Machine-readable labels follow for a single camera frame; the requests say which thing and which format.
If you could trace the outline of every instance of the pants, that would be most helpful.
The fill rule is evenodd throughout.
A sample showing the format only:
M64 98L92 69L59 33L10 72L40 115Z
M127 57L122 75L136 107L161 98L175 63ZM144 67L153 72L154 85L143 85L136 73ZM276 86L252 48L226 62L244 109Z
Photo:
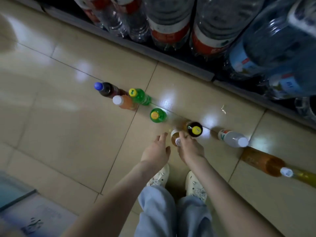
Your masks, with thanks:
M144 212L135 237L215 237L211 213L196 196L181 198L176 206L171 194L155 185L145 187L138 201Z

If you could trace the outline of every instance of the hand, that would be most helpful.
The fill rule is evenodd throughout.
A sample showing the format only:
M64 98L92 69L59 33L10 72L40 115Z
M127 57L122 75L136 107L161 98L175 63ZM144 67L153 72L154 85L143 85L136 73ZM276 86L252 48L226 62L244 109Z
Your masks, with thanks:
M178 153L184 163L189 164L199 157L205 158L204 147L196 139L192 139L190 135L185 136L183 131L180 131L179 135L181 147L178 146Z
M154 175L168 162L171 153L170 146L166 147L168 133L158 135L153 143L148 146L142 155L141 161L145 161L153 168Z

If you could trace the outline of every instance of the person's left arm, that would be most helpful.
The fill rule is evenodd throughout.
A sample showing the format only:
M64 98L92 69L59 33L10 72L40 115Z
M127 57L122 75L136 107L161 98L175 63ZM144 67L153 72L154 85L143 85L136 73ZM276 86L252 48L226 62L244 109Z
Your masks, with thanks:
M116 186L75 223L62 237L119 236L146 183L168 162L167 133L157 136L138 163Z

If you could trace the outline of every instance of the floor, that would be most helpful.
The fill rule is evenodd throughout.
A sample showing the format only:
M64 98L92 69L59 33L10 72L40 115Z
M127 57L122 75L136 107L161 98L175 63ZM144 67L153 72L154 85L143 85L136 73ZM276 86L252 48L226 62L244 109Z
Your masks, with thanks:
M0 73L0 168L70 211L89 208L132 169L157 134L191 119L204 126L198 140L207 159L243 198L286 237L314 236L316 190L239 162L242 150L210 130L241 132L254 148L312 172L315 131L11 0L0 0ZM144 89L152 104L122 110L94 90L99 80ZM157 106L168 122L149 119ZM181 192L189 170L175 147L169 165L167 186ZM215 230L226 236L207 204ZM135 203L121 236L133 235L140 212Z

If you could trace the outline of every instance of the forearm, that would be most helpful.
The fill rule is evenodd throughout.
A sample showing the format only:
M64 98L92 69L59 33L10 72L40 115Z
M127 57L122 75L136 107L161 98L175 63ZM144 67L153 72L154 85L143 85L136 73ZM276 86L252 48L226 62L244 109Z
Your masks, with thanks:
M63 237L118 236L154 171L147 162L138 163L101 201L81 215Z
M230 236L283 236L230 187L207 159L197 157L188 165L209 195Z

